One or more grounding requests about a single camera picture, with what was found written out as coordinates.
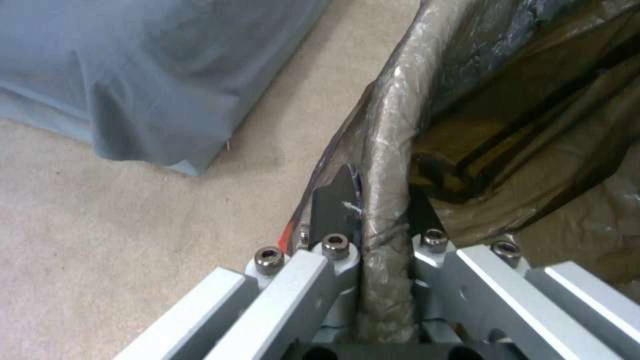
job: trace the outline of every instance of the blue fabric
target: blue fabric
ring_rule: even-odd
[[[0,0],[0,90],[86,121],[105,158],[201,172],[327,2]]]

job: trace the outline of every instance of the hole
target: hole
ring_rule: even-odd
[[[518,252],[518,248],[516,248],[516,246],[510,242],[499,242],[498,244],[496,244],[496,246],[498,247],[498,249],[504,252],[510,252],[512,254]]]
[[[454,347],[447,357],[449,360],[483,360],[484,358],[470,347]]]
[[[340,244],[342,243],[342,238],[340,236],[332,236],[329,238],[329,243]]]
[[[460,298],[464,301],[469,301],[468,298],[468,294],[467,294],[467,287],[466,286],[460,286],[460,289],[458,290],[458,293],[460,294]]]
[[[302,360],[338,360],[338,355],[326,347],[312,347],[305,353]]]
[[[438,229],[429,229],[426,231],[425,235],[430,239],[444,239],[444,233]]]
[[[275,250],[265,250],[262,252],[263,259],[275,258],[278,255],[278,252]]]

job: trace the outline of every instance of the hex socket bolt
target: hex socket bolt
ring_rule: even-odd
[[[428,229],[422,234],[422,244],[434,254],[439,254],[447,250],[449,238],[440,229]]]
[[[498,240],[491,244],[491,251],[498,255],[505,263],[512,268],[518,266],[520,258],[522,258],[522,252],[520,247],[510,241]]]
[[[322,254],[331,260],[349,256],[349,239],[343,234],[329,234],[322,239]]]
[[[275,275],[284,266],[284,254],[275,246],[259,249],[253,256],[255,269],[262,275]]]

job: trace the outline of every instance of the silver metal bar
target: silver metal bar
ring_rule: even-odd
[[[533,359],[618,358],[483,245],[449,253],[433,288],[444,318],[473,338],[500,330]]]
[[[257,295],[255,279],[217,268],[115,359],[201,359]]]
[[[299,250],[206,359],[280,359],[313,338],[336,296],[333,265]]]
[[[572,262],[531,270],[527,279],[621,356],[640,356],[640,306]]]

